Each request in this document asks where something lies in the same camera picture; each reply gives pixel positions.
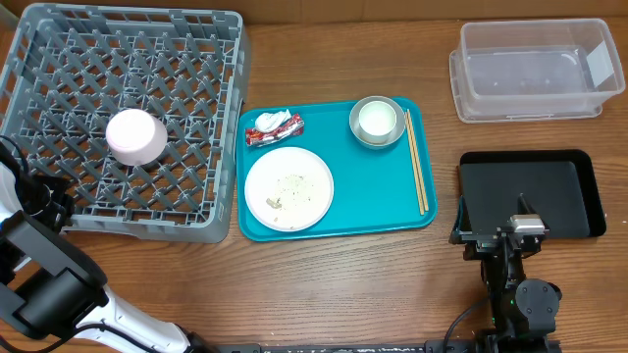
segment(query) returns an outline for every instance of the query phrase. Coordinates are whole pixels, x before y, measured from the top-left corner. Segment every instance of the plastic container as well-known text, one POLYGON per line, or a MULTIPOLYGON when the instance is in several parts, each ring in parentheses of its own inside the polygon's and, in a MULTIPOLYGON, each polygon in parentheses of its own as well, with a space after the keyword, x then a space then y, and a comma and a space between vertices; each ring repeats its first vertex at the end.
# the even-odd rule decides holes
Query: plastic container
POLYGON ((626 86, 597 19, 466 24, 449 72, 465 123, 592 118, 626 86))
POLYGON ((0 76, 0 133, 34 173, 73 182, 68 230, 218 242, 229 230, 249 72, 235 12, 34 4, 0 76), (154 169, 109 151, 106 126, 127 108, 166 127, 154 169))
POLYGON ((438 202, 421 111, 407 98, 392 100, 412 116, 429 211, 424 215, 419 212, 407 131, 386 149, 366 147, 355 138, 348 124, 357 101, 256 109, 243 114, 237 127, 237 215, 244 235, 255 241, 309 239, 419 228, 431 223, 438 212, 438 202), (255 126, 257 117, 286 109, 305 121, 302 135, 263 147, 246 146, 244 131, 255 126), (334 199, 327 214, 314 226, 300 231, 272 230, 257 221, 246 207, 248 172, 263 155, 282 147, 300 147, 316 154, 327 164, 334 179, 334 199))

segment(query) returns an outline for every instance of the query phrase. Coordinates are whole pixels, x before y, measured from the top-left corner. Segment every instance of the wooden chopsticks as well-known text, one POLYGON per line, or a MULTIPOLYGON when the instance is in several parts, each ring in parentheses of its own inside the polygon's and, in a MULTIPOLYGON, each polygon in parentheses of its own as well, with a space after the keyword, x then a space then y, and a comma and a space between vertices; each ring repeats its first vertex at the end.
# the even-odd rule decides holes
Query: wooden chopsticks
POLYGON ((416 185, 416 196, 419 199, 419 212, 421 216, 429 211, 428 197, 425 193, 425 183, 423 182, 423 171, 421 170, 421 160, 416 148, 416 138, 410 110, 405 112, 405 129, 408 131, 408 143, 410 144, 410 155, 412 156, 412 170, 414 171, 414 183, 416 185))

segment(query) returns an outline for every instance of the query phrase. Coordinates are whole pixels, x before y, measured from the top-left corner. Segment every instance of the black tray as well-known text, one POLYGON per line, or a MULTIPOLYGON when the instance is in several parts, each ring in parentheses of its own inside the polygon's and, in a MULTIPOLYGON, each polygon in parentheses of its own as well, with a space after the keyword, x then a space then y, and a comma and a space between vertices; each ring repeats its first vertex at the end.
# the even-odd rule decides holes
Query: black tray
POLYGON ((474 232, 503 226, 517 213, 522 193, 549 226, 549 238, 606 232, 591 158, 581 150, 469 152, 459 171, 474 232))

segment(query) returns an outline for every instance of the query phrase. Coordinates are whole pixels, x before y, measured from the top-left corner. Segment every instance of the teal tray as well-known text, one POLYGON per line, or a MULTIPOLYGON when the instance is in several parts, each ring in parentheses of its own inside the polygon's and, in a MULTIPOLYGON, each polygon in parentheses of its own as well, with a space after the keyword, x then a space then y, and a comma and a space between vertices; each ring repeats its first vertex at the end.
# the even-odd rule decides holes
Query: teal tray
POLYGON ((419 213, 407 131, 392 146, 370 150, 362 146, 349 128, 349 113, 357 101, 265 108, 242 115, 235 147, 237 215, 244 235, 255 241, 306 239, 351 235, 427 226, 436 216, 438 203, 421 111, 407 98, 394 98, 413 118, 423 179, 430 210, 419 213), (266 112, 290 109, 305 121, 305 132, 283 141, 248 147, 244 130, 266 112), (316 225, 296 232, 280 232, 259 223, 246 207, 244 182, 253 164, 265 153, 280 147, 301 147, 327 163, 334 177, 334 200, 316 225))

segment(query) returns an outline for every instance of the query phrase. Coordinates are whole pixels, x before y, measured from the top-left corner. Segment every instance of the wooden table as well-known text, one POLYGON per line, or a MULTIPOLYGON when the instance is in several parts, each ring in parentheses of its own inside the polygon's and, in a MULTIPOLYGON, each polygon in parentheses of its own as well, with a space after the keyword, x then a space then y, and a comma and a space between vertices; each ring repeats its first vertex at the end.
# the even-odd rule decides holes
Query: wooden table
MULTIPOLYGON (((608 19, 628 63, 628 18, 608 19)), ((529 277, 556 283, 564 297, 557 332, 565 352, 628 348, 628 94, 596 119, 463 124, 455 114, 447 57, 462 22, 252 25, 253 68, 246 109, 406 96, 423 111, 439 214, 425 229, 308 241, 254 243, 232 212, 219 244, 139 241, 73 233, 111 287, 141 310, 215 343, 414 343, 442 338, 455 317, 486 295, 480 264, 447 243, 466 151, 580 148, 591 156, 607 213, 599 240, 548 241, 525 261, 529 277)), ((8 46, 5 34, 4 52, 8 46)), ((490 324, 472 315, 454 337, 490 324)), ((7 339, 42 348, 3 326, 7 339)), ((73 340, 61 352, 107 352, 73 340)))

